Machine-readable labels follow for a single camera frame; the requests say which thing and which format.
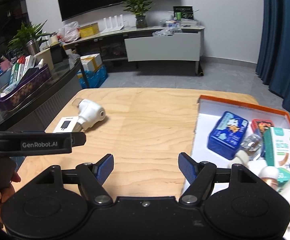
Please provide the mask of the blue floss pick tin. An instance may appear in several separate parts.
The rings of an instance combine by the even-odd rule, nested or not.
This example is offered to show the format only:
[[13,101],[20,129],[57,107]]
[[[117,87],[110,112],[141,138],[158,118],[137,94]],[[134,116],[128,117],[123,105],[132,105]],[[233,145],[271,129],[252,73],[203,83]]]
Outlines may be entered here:
[[208,136],[207,148],[232,160],[240,148],[248,125],[248,120],[225,111]]

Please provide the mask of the white USB charger cube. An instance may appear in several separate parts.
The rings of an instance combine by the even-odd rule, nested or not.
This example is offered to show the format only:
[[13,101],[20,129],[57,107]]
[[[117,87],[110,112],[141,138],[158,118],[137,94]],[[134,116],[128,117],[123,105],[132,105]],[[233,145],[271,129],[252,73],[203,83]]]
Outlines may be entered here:
[[259,175],[263,168],[267,167],[266,160],[258,159],[248,162],[248,169],[253,172],[255,175]]

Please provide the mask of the copper bottle white cap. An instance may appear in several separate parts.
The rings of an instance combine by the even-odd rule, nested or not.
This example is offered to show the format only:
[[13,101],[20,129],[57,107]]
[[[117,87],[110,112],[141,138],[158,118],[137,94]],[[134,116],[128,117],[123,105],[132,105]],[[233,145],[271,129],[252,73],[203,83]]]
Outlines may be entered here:
[[264,181],[267,185],[269,185],[272,189],[275,191],[278,190],[278,175],[279,170],[278,168],[274,166],[266,166],[262,168],[262,170],[259,173],[259,178],[261,178],[262,181]]

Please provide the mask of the red playing card box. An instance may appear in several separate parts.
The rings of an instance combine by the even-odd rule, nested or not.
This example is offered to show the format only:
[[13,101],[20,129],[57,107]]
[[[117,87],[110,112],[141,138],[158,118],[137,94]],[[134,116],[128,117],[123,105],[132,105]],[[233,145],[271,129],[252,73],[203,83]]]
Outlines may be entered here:
[[274,123],[271,120],[253,119],[251,122],[251,128],[253,133],[263,136],[267,129],[274,127]]

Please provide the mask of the green bandage box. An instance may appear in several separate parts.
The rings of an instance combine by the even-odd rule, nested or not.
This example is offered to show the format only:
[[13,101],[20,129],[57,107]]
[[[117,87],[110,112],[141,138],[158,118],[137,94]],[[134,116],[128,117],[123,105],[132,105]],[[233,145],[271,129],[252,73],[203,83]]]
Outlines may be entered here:
[[290,180],[290,129],[270,127],[263,134],[265,155],[268,166],[278,169],[278,182]]

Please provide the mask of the purple gold tray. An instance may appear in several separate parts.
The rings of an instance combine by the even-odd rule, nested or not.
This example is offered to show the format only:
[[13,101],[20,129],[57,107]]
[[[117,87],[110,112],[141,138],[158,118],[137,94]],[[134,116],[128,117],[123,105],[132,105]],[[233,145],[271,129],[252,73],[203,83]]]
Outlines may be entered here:
[[11,92],[0,97],[1,111],[12,111],[51,78],[48,64],[44,64],[40,69],[31,68],[31,71],[32,75],[19,82]]

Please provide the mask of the white charger box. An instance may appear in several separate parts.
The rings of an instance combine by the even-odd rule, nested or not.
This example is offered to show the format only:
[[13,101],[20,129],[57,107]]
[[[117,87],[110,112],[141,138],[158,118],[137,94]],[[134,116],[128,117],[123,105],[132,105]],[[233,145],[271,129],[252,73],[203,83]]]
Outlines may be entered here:
[[78,116],[62,117],[53,133],[81,132],[82,126],[78,123]]

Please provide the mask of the white vaporizer with glass bottle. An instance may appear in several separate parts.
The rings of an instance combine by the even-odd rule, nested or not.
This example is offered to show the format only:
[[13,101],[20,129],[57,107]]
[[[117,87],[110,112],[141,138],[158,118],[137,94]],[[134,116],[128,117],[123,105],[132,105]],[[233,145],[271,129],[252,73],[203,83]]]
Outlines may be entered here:
[[105,109],[98,103],[77,98],[72,103],[78,108],[78,119],[73,128],[74,132],[86,131],[106,117]]

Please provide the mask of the orange white shoebox lid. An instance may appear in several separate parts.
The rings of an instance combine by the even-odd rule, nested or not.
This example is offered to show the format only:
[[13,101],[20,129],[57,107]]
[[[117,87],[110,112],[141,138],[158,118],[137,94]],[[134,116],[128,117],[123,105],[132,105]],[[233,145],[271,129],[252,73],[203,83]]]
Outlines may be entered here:
[[201,96],[179,206],[204,239],[290,239],[290,118]]

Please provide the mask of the cardboard box on floor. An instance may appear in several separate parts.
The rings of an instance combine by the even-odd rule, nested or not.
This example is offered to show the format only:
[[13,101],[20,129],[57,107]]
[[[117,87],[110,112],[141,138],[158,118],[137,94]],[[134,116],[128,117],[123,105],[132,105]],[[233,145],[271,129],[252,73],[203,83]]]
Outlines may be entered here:
[[81,56],[80,61],[85,71],[96,72],[103,65],[100,53]]

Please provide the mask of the plant in steel cup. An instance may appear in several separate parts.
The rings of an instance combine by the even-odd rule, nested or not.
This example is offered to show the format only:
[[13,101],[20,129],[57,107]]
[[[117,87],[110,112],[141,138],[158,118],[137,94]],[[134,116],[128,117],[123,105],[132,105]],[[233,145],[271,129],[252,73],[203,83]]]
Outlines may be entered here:
[[43,32],[43,27],[46,22],[47,20],[39,24],[22,22],[20,29],[17,30],[17,33],[9,41],[7,45],[8,49],[24,54],[27,52],[26,44],[28,44],[29,41],[35,41],[38,46],[41,46],[47,41],[46,37],[50,36],[50,33]]

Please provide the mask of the white plastic bag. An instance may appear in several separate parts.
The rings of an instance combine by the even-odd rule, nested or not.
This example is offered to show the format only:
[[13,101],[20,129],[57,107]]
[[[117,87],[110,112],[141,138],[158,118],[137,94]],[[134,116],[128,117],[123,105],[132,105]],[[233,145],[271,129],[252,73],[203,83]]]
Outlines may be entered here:
[[63,43],[69,43],[80,38],[79,23],[77,21],[65,24],[58,30],[58,37]]

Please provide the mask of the blue curtain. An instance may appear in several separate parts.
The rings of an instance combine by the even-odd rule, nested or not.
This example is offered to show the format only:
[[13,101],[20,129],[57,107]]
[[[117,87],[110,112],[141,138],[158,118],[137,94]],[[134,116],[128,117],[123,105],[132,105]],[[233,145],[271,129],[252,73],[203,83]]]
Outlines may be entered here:
[[290,0],[264,0],[256,74],[290,113]]

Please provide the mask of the black green box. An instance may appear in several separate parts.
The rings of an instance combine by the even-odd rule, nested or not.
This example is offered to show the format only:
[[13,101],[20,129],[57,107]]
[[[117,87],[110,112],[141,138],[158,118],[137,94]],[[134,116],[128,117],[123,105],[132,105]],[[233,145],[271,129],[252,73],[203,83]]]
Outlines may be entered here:
[[180,21],[185,20],[194,20],[194,12],[192,6],[174,6],[174,17]]

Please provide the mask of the potted plant on cabinet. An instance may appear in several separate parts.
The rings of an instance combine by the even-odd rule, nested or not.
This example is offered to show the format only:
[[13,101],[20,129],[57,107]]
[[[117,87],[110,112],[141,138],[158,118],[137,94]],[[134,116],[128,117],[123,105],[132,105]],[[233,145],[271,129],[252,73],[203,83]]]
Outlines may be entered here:
[[148,27],[146,12],[152,7],[152,0],[124,0],[124,11],[132,13],[136,18],[136,28],[143,29]]

